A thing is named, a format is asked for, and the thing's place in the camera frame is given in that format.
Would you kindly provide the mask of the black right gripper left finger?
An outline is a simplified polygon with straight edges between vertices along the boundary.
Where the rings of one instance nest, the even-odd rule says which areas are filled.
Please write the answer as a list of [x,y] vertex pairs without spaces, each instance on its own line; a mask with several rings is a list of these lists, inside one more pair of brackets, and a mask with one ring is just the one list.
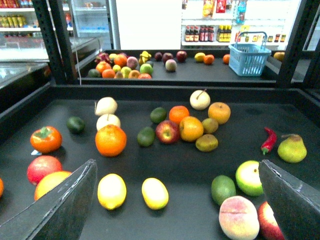
[[78,240],[97,182],[94,159],[0,226],[2,240]]

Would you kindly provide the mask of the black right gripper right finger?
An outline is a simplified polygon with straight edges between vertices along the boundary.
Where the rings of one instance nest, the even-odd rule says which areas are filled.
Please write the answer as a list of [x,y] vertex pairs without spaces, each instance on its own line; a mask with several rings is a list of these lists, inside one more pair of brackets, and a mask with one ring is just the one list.
[[273,162],[260,162],[265,198],[286,240],[320,238],[320,191]]

